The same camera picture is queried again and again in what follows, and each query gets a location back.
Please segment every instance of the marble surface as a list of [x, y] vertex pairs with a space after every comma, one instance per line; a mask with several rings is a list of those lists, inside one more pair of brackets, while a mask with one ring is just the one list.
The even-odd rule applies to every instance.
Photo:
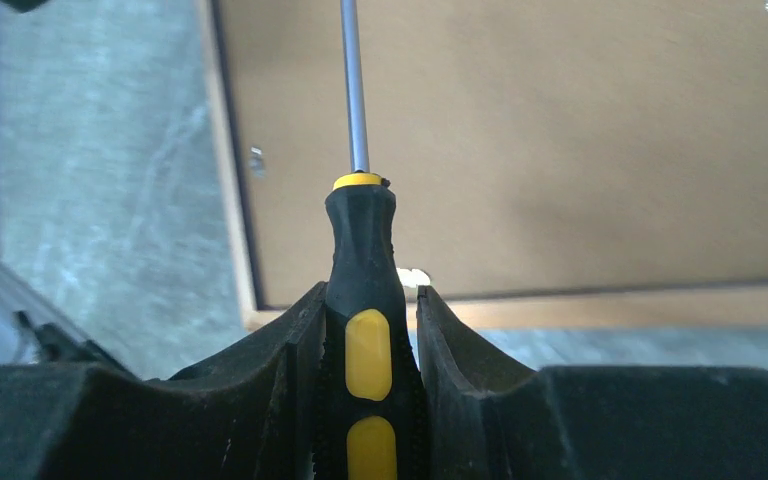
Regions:
[[[241, 338], [191, 0], [52, 1], [1, 25], [6, 262], [142, 376]], [[768, 368], [768, 329], [483, 334], [533, 368]]]

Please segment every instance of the metal shaft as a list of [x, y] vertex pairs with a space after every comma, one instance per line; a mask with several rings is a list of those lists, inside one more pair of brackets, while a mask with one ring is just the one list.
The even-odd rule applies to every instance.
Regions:
[[366, 141], [366, 107], [363, 103], [363, 75], [360, 67], [357, 4], [340, 0], [343, 16], [343, 60], [346, 66], [346, 104], [349, 110], [349, 145], [352, 172], [369, 171], [369, 148]]

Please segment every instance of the wooden door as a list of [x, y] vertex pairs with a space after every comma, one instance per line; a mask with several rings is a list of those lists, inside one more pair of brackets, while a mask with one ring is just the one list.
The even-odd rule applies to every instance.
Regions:
[[[768, 278], [756, 0], [357, 0], [397, 263], [447, 297]], [[328, 276], [339, 2], [222, 0], [265, 302]]]

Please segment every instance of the black rubber grip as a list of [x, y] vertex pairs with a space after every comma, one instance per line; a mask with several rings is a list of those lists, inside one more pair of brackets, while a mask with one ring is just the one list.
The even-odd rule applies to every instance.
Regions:
[[[348, 477], [348, 431], [369, 416], [382, 417], [393, 427], [398, 478], [427, 478], [426, 395], [408, 337], [405, 295], [393, 259], [395, 196], [382, 185], [346, 186], [333, 191], [325, 205], [335, 251], [325, 300], [325, 352], [317, 379], [316, 478]], [[392, 386], [381, 401], [356, 398], [346, 386], [346, 325], [368, 309], [381, 312], [389, 324]]]

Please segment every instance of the screwdriver handle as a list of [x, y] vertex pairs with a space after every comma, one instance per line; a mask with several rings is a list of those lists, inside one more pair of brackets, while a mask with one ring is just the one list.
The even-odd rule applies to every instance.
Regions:
[[393, 259], [396, 198], [374, 174], [347, 175], [335, 187], [325, 200], [335, 249], [314, 468], [317, 478], [421, 479], [427, 405]]

